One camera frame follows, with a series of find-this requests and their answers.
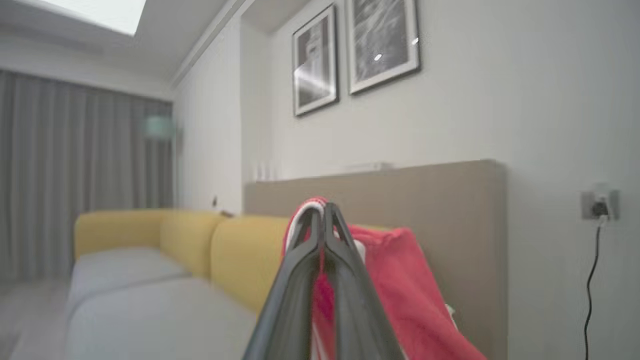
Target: wall outlet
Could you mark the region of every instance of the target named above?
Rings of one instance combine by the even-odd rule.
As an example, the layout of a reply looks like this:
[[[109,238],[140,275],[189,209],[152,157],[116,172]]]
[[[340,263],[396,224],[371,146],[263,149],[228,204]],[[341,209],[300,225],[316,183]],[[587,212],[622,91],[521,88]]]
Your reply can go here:
[[[598,217],[594,216],[591,210],[596,199],[605,199],[607,202],[609,220],[617,220],[620,218],[620,192],[618,190],[603,190],[600,188],[580,193],[582,219],[598,220]]]

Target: red and white striped fabric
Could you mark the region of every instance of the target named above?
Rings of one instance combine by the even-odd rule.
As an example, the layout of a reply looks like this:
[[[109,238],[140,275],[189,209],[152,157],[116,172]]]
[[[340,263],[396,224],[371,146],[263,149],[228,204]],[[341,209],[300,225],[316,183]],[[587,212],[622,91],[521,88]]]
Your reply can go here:
[[[289,221],[283,256],[302,213],[316,208],[324,214],[326,203],[314,197],[300,205]],[[486,360],[455,328],[411,230],[373,231],[349,225],[349,231],[407,359]],[[335,360],[333,288],[323,273],[323,257],[321,253],[314,286],[310,360]]]

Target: yellow sofa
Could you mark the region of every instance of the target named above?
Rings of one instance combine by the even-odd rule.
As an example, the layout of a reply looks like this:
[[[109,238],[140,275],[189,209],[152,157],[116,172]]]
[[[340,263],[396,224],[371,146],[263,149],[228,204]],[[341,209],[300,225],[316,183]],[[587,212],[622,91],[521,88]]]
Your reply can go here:
[[[287,223],[202,211],[81,215],[66,358],[241,358]]]

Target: floor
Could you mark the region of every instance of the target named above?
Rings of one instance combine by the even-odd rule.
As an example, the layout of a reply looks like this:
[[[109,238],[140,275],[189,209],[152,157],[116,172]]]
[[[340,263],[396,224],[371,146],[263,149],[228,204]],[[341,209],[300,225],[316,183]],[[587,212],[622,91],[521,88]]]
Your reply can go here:
[[[0,285],[0,360],[62,360],[68,283]]]

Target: black and white photograph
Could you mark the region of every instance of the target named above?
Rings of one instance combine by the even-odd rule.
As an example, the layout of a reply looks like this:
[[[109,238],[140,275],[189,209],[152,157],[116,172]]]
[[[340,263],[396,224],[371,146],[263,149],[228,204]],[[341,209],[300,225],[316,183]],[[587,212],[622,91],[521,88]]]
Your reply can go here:
[[[293,34],[293,63],[296,116],[338,101],[334,5]]]
[[[346,0],[349,92],[420,69],[415,0]]]

